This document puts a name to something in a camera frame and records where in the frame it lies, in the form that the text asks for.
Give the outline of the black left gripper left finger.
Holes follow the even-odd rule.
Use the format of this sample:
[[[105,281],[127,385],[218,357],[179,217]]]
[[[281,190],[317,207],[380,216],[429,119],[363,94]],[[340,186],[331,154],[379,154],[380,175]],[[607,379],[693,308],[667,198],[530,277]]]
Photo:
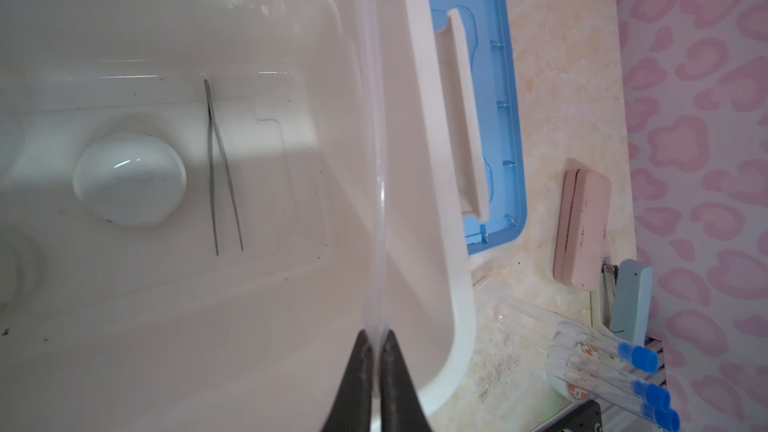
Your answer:
[[[374,352],[361,330],[350,353],[322,432],[368,432],[371,427]]]

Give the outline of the blue capped glass test tube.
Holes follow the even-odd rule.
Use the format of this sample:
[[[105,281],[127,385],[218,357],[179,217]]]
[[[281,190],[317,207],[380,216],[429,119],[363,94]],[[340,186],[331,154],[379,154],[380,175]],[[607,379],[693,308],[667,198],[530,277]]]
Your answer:
[[[659,370],[660,359],[658,354],[643,346],[608,337],[595,329],[568,320],[559,322],[556,328],[560,332],[586,341],[589,345],[596,346],[598,349],[618,357],[620,360],[630,363],[636,369],[650,375],[655,375]]]

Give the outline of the small white round dish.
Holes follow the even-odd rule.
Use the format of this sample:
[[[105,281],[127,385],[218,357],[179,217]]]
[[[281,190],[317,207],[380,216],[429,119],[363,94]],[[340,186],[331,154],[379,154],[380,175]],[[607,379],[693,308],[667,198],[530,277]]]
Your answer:
[[[184,163],[165,141],[120,132],[90,145],[78,159],[72,187],[78,200],[108,222],[153,227],[180,205],[187,186]]]

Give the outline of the white plastic storage bin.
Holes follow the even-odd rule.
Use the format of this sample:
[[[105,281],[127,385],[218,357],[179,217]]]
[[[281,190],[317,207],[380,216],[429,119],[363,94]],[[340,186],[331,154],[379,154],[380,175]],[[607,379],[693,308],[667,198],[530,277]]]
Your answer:
[[[387,305],[426,414],[475,310],[429,0],[377,0]],[[355,0],[1,0],[1,427],[316,431],[365,326],[371,119]],[[93,143],[187,173],[153,227],[72,187]]]

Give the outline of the clear acrylic test tube rack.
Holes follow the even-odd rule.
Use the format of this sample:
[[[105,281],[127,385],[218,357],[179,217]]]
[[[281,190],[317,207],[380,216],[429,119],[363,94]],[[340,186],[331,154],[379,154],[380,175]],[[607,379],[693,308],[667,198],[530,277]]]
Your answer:
[[[507,430],[535,430],[562,405],[544,370],[554,328],[505,292],[487,297],[477,318],[472,374],[480,403]]]

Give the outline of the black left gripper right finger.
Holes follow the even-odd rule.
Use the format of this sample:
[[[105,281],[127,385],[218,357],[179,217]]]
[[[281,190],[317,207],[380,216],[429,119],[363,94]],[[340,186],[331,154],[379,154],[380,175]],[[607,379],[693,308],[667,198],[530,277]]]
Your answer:
[[[379,359],[381,430],[431,432],[397,337],[389,330]]]

